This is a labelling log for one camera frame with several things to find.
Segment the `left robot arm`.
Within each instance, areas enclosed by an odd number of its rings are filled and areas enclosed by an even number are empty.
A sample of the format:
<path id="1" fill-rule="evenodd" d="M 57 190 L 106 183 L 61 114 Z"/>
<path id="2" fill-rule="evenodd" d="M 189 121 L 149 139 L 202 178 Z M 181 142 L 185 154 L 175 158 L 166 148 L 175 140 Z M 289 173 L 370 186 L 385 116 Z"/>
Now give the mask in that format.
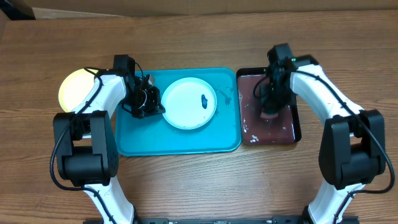
<path id="1" fill-rule="evenodd" d="M 85 67 L 69 74 L 58 102 L 63 111 L 53 118 L 53 183 L 86 193 L 102 223 L 140 223 L 117 178 L 119 153 L 111 117 L 118 106 L 136 119 L 164 113 L 154 77 L 142 73 L 132 57 L 115 55 L 110 69 Z"/>

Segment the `yellow plate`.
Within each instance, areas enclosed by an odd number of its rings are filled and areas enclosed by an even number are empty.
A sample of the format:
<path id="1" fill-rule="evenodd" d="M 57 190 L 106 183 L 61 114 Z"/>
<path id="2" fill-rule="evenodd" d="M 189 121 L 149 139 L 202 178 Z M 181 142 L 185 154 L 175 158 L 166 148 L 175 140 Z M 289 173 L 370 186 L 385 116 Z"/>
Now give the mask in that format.
<path id="1" fill-rule="evenodd" d="M 96 69 L 84 68 L 74 71 L 62 82 L 58 91 L 58 102 L 64 112 L 71 112 L 80 105 L 95 85 Z"/>

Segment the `light blue plate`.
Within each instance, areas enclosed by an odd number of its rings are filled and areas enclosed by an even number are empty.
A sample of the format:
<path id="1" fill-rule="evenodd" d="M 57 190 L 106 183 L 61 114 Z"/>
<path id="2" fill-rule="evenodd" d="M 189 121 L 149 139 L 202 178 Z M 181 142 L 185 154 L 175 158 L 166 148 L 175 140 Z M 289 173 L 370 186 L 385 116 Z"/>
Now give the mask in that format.
<path id="1" fill-rule="evenodd" d="M 206 81 L 187 77 L 170 84 L 161 97 L 164 119 L 173 127 L 191 130 L 204 126 L 216 111 L 217 97 Z"/>

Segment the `green sponge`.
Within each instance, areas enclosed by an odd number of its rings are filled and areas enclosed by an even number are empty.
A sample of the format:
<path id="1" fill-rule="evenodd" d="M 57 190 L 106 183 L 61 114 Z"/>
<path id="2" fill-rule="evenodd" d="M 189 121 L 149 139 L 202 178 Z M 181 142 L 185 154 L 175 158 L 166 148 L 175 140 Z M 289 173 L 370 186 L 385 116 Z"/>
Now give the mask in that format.
<path id="1" fill-rule="evenodd" d="M 274 119 L 278 117 L 278 113 L 266 113 L 265 111 L 261 112 L 261 119 Z"/>

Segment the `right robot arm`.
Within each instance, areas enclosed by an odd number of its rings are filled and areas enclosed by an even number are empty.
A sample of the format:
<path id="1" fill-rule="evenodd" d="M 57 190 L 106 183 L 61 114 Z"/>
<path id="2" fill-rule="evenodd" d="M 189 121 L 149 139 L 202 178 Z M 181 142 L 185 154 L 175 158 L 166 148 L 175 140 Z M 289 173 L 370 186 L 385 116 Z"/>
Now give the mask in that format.
<path id="1" fill-rule="evenodd" d="M 311 55 L 295 57 L 288 44 L 273 46 L 264 70 L 268 84 L 258 81 L 252 91 L 263 114 L 273 116 L 301 97 L 323 123 L 318 156 L 323 182 L 299 223 L 357 223 L 343 218 L 357 194 L 384 194 L 395 184 L 392 162 L 385 150 L 384 118 L 346 97 Z"/>

